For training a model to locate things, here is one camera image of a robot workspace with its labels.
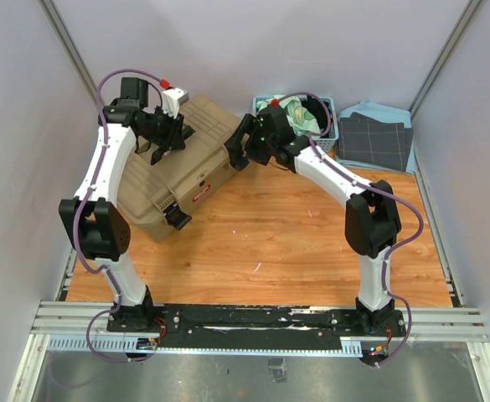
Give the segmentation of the tan plastic tool box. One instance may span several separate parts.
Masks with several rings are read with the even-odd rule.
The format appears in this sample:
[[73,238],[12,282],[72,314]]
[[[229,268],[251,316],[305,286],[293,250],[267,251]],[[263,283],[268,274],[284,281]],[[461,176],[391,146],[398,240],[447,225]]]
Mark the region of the tan plastic tool box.
[[235,174],[224,143],[240,118],[206,95],[194,95],[181,113],[194,129],[181,151],[151,164],[151,153],[130,153],[121,177],[121,213],[151,240],[161,243],[184,227],[185,219]]

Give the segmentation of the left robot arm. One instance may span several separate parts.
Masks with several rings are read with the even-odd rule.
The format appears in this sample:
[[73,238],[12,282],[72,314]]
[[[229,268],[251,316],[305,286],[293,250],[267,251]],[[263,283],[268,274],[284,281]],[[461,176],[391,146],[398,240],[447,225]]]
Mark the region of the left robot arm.
[[140,139],[157,146],[154,162],[166,152],[182,150],[190,129],[183,126],[180,107],[186,90],[135,71],[121,79],[121,93],[108,106],[98,105],[98,137],[85,178],[70,199],[59,203],[59,216],[81,264],[102,274],[114,301],[108,331],[163,332],[164,311],[135,270],[128,248],[131,229],[117,208],[118,189],[126,160]]

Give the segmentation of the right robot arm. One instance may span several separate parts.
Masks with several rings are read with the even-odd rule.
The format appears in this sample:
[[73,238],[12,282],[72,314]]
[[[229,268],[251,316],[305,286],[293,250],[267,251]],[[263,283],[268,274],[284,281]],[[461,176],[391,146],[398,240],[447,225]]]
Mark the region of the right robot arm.
[[351,173],[312,136],[296,135],[279,106],[267,106],[257,116],[245,114],[224,145],[235,170],[243,170],[249,162],[267,165],[275,161],[313,181],[343,207],[344,236],[358,255],[356,324],[367,335],[384,332],[395,310],[389,292],[389,253],[401,229],[390,185]]

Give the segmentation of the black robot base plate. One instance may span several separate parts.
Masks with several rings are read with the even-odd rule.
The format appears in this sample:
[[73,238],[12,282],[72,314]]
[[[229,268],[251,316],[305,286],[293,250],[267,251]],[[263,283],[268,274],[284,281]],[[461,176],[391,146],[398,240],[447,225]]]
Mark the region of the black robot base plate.
[[399,310],[373,323],[354,308],[163,304],[123,307],[109,332],[155,334],[165,348],[207,351],[327,351],[343,337],[397,338],[408,319]]

